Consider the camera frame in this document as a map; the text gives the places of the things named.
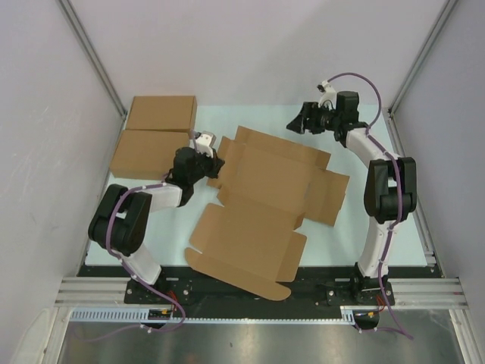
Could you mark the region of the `cardboard box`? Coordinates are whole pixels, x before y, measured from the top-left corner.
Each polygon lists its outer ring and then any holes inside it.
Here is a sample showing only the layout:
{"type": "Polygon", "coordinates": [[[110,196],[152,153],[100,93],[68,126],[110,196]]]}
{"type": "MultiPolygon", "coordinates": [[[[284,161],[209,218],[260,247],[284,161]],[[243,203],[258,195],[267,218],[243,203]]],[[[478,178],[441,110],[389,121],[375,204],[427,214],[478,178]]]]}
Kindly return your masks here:
{"type": "Polygon", "coordinates": [[[187,133],[124,130],[110,172],[116,178],[160,180],[173,167],[175,152],[188,145],[187,133]]]}
{"type": "Polygon", "coordinates": [[[297,228],[304,219],[334,226],[349,176],[328,169],[328,152],[247,127],[223,137],[217,153],[225,164],[208,185],[218,202],[192,232],[188,266],[213,278],[244,271],[293,281],[307,240],[297,228]]]}
{"type": "Polygon", "coordinates": [[[135,96],[127,130],[189,132],[197,112],[195,96],[135,96]]]}

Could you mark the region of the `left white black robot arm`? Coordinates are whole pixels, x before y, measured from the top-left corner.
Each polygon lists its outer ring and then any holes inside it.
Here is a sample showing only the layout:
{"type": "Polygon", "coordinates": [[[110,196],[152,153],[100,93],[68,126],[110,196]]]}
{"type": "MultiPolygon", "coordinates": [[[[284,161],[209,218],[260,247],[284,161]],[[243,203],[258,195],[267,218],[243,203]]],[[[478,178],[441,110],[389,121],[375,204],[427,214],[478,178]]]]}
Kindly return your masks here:
{"type": "Polygon", "coordinates": [[[128,188],[111,184],[88,227],[88,237],[121,262],[133,280],[142,282],[141,294],[151,303],[167,295],[162,267],[144,245],[149,215],[188,203],[203,178],[217,179],[225,161],[214,149],[199,152],[183,147],[161,182],[128,188]]]}

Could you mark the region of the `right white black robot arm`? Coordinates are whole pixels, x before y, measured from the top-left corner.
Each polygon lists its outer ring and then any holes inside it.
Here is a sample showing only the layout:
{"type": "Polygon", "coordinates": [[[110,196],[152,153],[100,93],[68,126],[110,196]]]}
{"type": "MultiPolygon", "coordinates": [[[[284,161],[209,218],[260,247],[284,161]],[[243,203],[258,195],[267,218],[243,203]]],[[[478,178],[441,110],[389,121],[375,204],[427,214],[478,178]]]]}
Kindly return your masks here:
{"type": "Polygon", "coordinates": [[[298,134],[333,132],[334,139],[357,155],[368,169],[364,207],[369,226],[365,247],[349,282],[327,284],[327,302],[387,302],[393,293],[387,285],[391,243],[399,224],[417,207],[416,161],[389,152],[371,134],[370,126],[359,119],[357,92],[338,92],[335,100],[331,102],[322,96],[318,102],[304,102],[286,126],[298,134]]]}

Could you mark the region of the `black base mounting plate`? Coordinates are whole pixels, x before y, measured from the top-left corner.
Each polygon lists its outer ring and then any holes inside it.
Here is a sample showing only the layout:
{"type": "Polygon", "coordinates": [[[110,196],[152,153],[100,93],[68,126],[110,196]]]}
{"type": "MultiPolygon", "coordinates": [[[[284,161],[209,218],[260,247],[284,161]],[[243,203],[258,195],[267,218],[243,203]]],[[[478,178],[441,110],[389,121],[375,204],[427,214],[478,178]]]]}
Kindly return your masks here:
{"type": "MultiPolygon", "coordinates": [[[[248,272],[235,271],[234,277],[213,278],[207,274],[197,272],[188,266],[161,267],[160,277],[155,283],[155,289],[168,295],[174,292],[184,302],[183,305],[192,305],[206,297],[229,297],[242,299],[263,299],[272,303],[282,303],[289,299],[311,297],[312,300],[325,301],[330,297],[331,290],[337,297],[343,297],[348,293],[352,300],[362,304],[364,295],[372,297],[380,294],[378,278],[360,278],[360,271],[356,266],[342,267],[298,267],[296,277],[291,282],[274,282],[266,278],[260,278],[248,272]]],[[[129,304],[141,302],[161,302],[162,298],[146,289],[139,282],[134,281],[130,274],[122,266],[87,266],[83,265],[77,275],[81,278],[128,278],[129,284],[125,290],[132,290],[131,294],[125,293],[124,301],[129,304]]],[[[389,279],[431,279],[441,278],[440,270],[435,267],[391,267],[388,273],[382,273],[382,283],[390,287],[389,279]]]]}

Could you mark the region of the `aluminium front rail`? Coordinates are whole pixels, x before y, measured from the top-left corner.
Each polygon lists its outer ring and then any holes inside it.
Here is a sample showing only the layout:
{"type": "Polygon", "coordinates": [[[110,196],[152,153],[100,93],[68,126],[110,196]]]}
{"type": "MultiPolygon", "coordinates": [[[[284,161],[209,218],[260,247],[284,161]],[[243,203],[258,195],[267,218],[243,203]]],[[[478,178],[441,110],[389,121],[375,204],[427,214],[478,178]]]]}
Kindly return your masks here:
{"type": "MultiPolygon", "coordinates": [[[[395,278],[389,279],[396,306],[403,309],[466,309],[468,302],[459,279],[395,278]]],[[[212,278],[206,279],[209,291],[215,293],[251,293],[272,301],[286,299],[298,290],[313,286],[308,279],[296,288],[279,283],[252,285],[250,290],[212,278]]],[[[65,278],[61,282],[56,306],[121,306],[127,294],[126,278],[65,278]]]]}

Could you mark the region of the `right aluminium frame post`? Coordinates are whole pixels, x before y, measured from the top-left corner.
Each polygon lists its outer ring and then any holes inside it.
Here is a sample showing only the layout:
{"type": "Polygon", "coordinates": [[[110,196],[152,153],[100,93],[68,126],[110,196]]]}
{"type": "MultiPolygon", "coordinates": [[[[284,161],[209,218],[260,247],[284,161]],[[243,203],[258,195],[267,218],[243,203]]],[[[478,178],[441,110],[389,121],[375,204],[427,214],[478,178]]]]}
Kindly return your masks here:
{"type": "Polygon", "coordinates": [[[446,0],[443,3],[443,6],[440,9],[439,14],[437,15],[436,19],[433,21],[433,24],[427,33],[424,42],[422,43],[421,47],[418,50],[418,53],[411,64],[408,72],[405,75],[404,80],[402,81],[401,85],[398,88],[396,95],[393,97],[387,111],[390,117],[394,117],[396,112],[399,109],[403,99],[405,98],[406,94],[410,90],[412,84],[414,83],[416,77],[418,76],[420,70],[424,66],[427,58],[429,57],[433,47],[435,46],[437,40],[440,37],[445,25],[448,23],[450,17],[452,16],[453,11],[455,10],[456,6],[460,3],[459,0],[446,0]]]}

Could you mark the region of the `aluminium frame post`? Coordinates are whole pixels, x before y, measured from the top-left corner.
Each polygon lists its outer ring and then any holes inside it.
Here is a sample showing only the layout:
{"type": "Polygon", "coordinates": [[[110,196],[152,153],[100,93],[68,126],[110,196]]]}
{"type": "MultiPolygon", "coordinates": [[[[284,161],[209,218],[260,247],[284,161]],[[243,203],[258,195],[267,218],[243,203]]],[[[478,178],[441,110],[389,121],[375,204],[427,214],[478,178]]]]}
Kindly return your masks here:
{"type": "Polygon", "coordinates": [[[99,54],[96,51],[95,46],[90,39],[90,36],[84,27],[83,22],[81,21],[72,1],[56,0],[55,2],[71,28],[75,39],[78,41],[80,48],[86,56],[87,61],[90,63],[95,75],[107,93],[108,98],[111,100],[111,103],[121,119],[125,120],[127,116],[127,109],[122,103],[121,98],[115,89],[114,84],[106,71],[106,68],[103,65],[103,62],[99,57],[99,54]]]}
{"type": "Polygon", "coordinates": [[[418,50],[418,53],[411,64],[408,72],[405,75],[404,80],[402,81],[401,85],[398,88],[396,95],[393,97],[387,111],[390,117],[394,117],[396,112],[399,109],[403,99],[405,98],[406,94],[410,90],[412,84],[414,83],[416,77],[418,76],[420,70],[424,66],[427,58],[429,57],[433,47],[435,46],[437,40],[440,37],[445,25],[448,23],[450,17],[452,16],[453,11],[455,10],[456,6],[460,3],[459,0],[446,0],[443,3],[443,6],[440,9],[439,14],[437,15],[436,19],[433,21],[433,24],[427,33],[424,42],[422,43],[421,47],[418,50]]]}

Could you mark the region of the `left aluminium frame post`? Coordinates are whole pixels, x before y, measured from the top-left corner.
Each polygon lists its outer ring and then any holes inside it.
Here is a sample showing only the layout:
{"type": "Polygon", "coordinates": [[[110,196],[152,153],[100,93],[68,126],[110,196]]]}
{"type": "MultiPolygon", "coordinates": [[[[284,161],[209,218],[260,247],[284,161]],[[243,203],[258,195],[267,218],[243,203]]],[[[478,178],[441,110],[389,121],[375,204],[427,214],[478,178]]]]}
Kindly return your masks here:
{"type": "Polygon", "coordinates": [[[95,75],[107,93],[108,98],[111,100],[111,103],[121,119],[125,120],[127,116],[127,109],[122,103],[121,98],[115,89],[114,84],[106,71],[106,68],[103,65],[103,62],[99,57],[99,54],[96,51],[95,46],[90,39],[90,36],[84,27],[83,22],[81,21],[72,1],[56,0],[55,2],[71,28],[75,39],[78,41],[80,48],[86,56],[87,61],[90,63],[95,75]]]}

